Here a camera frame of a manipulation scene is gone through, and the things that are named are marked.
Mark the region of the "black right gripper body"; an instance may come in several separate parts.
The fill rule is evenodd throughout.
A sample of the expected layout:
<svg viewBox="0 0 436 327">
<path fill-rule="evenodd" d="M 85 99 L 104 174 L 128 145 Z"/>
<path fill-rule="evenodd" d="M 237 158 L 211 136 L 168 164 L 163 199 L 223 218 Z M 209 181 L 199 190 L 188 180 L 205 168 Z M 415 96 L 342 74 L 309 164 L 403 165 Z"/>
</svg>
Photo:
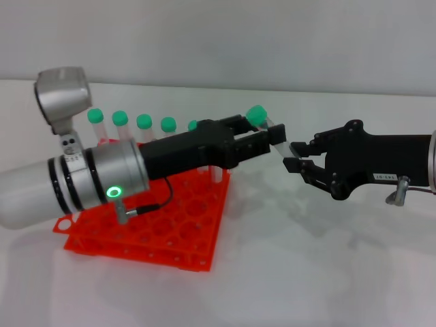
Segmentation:
<svg viewBox="0 0 436 327">
<path fill-rule="evenodd" d="M 362 121 L 349 121 L 326 146 L 332 197 L 345 200 L 362 185 L 395 185 L 402 176 L 428 187 L 430 143 L 429 135 L 371 135 Z"/>
</svg>

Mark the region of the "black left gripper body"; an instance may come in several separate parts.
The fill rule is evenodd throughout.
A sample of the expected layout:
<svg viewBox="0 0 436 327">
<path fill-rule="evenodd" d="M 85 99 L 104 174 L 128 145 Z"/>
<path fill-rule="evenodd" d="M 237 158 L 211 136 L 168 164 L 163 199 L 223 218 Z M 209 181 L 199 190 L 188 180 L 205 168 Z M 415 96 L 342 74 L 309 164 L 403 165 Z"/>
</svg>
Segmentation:
<svg viewBox="0 0 436 327">
<path fill-rule="evenodd" d="M 236 141 L 231 128 L 219 121 L 200 121 L 193 131 L 162 138 L 139 146 L 151 180 L 202 166 L 235 168 Z"/>
</svg>

